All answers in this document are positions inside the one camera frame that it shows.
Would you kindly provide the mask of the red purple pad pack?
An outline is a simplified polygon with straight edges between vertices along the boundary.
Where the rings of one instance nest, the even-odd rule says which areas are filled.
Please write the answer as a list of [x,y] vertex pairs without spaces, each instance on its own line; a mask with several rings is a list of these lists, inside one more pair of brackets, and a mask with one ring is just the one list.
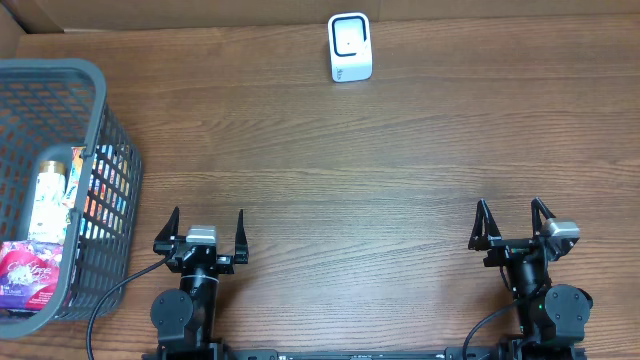
[[63,246],[12,241],[1,246],[1,308],[35,312],[53,296],[60,274]]

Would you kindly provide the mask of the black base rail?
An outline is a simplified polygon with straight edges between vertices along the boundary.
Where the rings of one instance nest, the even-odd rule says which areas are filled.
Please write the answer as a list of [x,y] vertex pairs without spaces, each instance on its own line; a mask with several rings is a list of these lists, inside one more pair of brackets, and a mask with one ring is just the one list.
[[160,351],[141,356],[143,360],[156,359],[231,359],[231,360],[461,360],[462,349],[447,347],[443,350],[419,352],[279,352],[273,349],[232,350],[225,345],[209,352],[162,354]]

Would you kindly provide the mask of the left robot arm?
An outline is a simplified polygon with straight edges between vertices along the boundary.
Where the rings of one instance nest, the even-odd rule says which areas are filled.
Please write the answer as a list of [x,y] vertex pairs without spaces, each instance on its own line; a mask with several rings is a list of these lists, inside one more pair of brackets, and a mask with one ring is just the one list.
[[157,330],[157,348],[142,357],[168,359],[233,359],[231,348],[212,337],[216,299],[221,275],[231,275],[238,264],[249,261],[244,213],[238,214],[234,253],[217,250],[214,226],[193,225],[180,235],[175,208],[154,239],[153,251],[163,257],[167,268],[180,275],[177,288],[159,294],[152,303],[150,318]]

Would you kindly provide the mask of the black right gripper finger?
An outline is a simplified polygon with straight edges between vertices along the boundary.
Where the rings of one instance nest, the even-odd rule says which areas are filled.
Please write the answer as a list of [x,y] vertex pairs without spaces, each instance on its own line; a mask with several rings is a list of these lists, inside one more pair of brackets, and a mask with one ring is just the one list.
[[492,216],[487,202],[480,199],[477,203],[474,226],[471,233],[471,241],[501,240],[499,228]]
[[531,201],[532,233],[538,236],[543,227],[543,222],[554,218],[553,212],[544,204],[539,197],[534,197]]

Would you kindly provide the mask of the white bamboo print tube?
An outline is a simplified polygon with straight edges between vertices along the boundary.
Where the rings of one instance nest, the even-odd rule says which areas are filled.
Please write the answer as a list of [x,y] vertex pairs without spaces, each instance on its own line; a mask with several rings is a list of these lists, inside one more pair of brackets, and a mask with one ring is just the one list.
[[65,193],[65,165],[58,161],[40,163],[28,239],[62,244],[66,238],[68,210],[61,204]]

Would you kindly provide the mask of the grey plastic basket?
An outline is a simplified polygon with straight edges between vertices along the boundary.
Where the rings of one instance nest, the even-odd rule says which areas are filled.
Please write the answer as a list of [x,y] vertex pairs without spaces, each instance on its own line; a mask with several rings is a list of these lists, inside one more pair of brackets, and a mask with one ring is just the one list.
[[140,152],[107,103],[100,69],[83,59],[1,62],[1,239],[28,235],[40,163],[71,165],[84,146],[57,289],[40,311],[9,310],[1,337],[30,335],[54,321],[85,321],[115,310],[108,290],[128,272],[143,180]]

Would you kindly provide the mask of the yellow snack bag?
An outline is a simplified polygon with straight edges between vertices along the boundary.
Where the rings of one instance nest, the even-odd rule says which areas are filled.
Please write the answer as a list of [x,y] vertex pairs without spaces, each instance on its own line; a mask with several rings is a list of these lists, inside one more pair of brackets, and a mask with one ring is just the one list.
[[71,167],[69,171],[66,190],[62,198],[62,204],[69,209],[72,209],[75,206],[81,172],[84,164],[84,160],[82,157],[82,153],[84,152],[84,150],[84,146],[72,148]]

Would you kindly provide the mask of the white barcode scanner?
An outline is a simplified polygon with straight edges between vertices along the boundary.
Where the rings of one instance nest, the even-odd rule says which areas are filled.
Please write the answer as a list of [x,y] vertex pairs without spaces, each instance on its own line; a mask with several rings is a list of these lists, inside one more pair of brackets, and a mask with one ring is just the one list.
[[369,79],[373,74],[369,18],[362,12],[335,14],[328,20],[327,30],[333,81]]

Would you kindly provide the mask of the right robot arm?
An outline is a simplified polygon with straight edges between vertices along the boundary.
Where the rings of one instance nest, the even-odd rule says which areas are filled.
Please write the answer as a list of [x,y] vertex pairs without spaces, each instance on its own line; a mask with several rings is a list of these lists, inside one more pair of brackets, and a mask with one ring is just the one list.
[[[575,345],[585,338],[594,300],[578,287],[554,284],[549,266],[566,256],[581,233],[576,222],[556,217],[544,202],[531,201],[532,235],[505,239],[483,199],[477,203],[470,250],[485,252],[483,264],[497,267],[513,301],[487,315],[468,333],[462,359],[584,359]],[[514,310],[520,332],[506,335],[492,349],[473,350],[471,340],[485,325]]]

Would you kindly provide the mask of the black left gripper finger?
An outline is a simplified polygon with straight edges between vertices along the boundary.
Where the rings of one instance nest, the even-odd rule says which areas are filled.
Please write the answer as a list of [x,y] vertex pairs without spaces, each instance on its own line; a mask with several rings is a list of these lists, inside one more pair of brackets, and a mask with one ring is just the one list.
[[180,210],[175,207],[169,217],[169,220],[163,226],[161,231],[155,237],[154,242],[170,242],[173,236],[178,234]]
[[249,261],[249,246],[244,228],[244,210],[241,209],[238,214],[236,234],[235,234],[235,263],[247,263]]

